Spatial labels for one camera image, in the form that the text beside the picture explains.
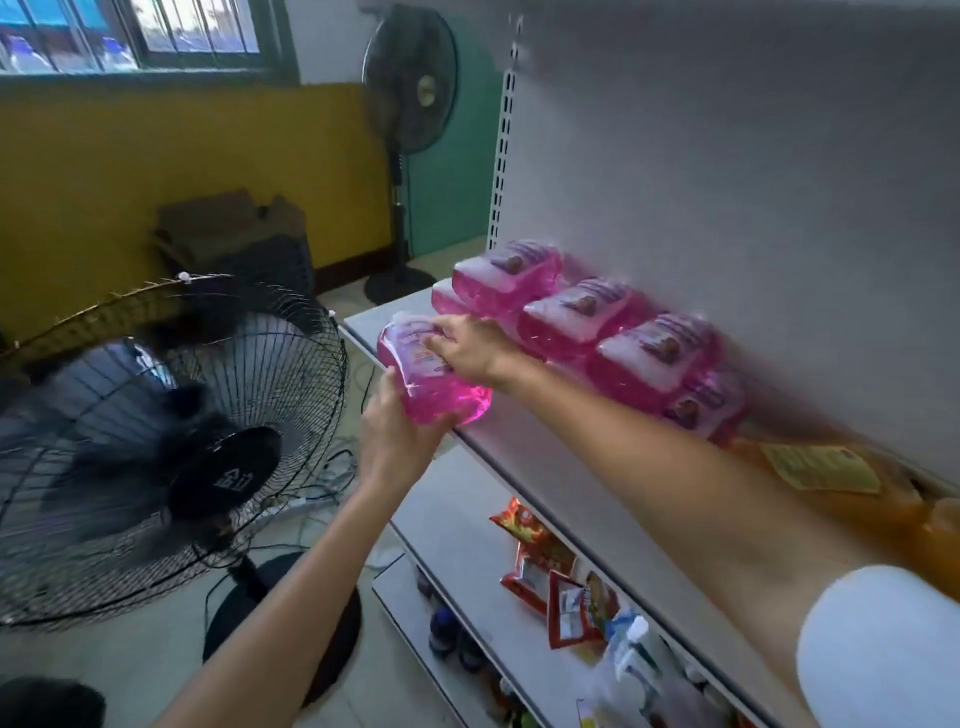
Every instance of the green wall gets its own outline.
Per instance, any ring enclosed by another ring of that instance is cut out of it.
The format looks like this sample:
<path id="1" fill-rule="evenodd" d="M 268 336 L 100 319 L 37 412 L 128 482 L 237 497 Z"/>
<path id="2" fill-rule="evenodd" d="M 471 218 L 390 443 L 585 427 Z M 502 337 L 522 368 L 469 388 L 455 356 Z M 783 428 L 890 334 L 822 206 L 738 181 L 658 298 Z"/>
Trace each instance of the green wall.
<path id="1" fill-rule="evenodd" d="M 490 217 L 503 76 L 469 23 L 447 19 L 457 41 L 457 101 L 440 140 L 406 159 L 414 255 L 484 235 Z"/>

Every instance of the wall baseboard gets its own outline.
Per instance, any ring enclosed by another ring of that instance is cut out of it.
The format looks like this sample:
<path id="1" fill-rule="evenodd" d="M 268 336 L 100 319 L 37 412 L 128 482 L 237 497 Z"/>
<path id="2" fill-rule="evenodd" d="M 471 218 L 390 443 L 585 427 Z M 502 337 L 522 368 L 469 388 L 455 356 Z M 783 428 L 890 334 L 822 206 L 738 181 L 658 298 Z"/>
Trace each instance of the wall baseboard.
<path id="1" fill-rule="evenodd" d="M 393 245 L 369 251 L 346 260 L 330 263 L 313 272 L 313 295 L 319 296 L 326 291 L 353 283 L 378 271 L 386 270 L 396 262 Z"/>

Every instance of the red snack packet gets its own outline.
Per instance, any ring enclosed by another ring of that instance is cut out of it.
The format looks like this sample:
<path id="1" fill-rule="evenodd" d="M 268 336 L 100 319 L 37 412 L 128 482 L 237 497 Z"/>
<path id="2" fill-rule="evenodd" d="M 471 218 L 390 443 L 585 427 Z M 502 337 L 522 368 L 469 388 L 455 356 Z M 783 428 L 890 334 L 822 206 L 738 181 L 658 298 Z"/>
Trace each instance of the red snack packet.
<path id="1" fill-rule="evenodd" d="M 490 520 L 526 545 L 526 552 L 547 569 L 570 573 L 576 558 L 566 544 L 550 532 L 533 512 L 515 497 L 507 510 L 490 516 Z"/>
<path id="2" fill-rule="evenodd" d="M 618 609 L 616 594 L 591 572 L 587 585 L 558 571 L 550 572 L 546 630 L 551 649 L 604 639 L 604 627 Z"/>
<path id="3" fill-rule="evenodd" d="M 516 545 L 516 565 L 500 583 L 546 617 L 546 600 L 550 595 L 550 572 L 527 553 L 523 544 Z"/>

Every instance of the left hand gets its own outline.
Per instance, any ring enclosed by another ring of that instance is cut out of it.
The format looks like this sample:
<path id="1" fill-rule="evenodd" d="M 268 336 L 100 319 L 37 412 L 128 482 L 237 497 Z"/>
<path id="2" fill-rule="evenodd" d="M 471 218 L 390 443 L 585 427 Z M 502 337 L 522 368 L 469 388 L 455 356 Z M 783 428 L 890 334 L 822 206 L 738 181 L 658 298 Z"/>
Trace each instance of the left hand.
<path id="1" fill-rule="evenodd" d="M 430 425 L 412 423 L 403 411 L 396 371 L 390 367 L 360 421 L 361 487 L 375 485 L 405 496 L 457 419 L 458 413 L 451 412 Z"/>

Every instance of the water bottle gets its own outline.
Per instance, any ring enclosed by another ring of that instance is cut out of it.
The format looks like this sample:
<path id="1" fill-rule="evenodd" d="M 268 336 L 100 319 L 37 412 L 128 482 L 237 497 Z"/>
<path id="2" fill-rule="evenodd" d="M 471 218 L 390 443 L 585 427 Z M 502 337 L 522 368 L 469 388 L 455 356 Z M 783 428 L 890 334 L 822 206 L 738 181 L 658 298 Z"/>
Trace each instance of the water bottle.
<path id="1" fill-rule="evenodd" d="M 54 67 L 43 58 L 27 38 L 9 36 L 10 63 L 17 73 L 53 73 Z"/>
<path id="2" fill-rule="evenodd" d="M 104 51 L 100 55 L 100 62 L 105 71 L 125 71 L 137 67 L 130 48 L 110 36 L 104 36 Z"/>

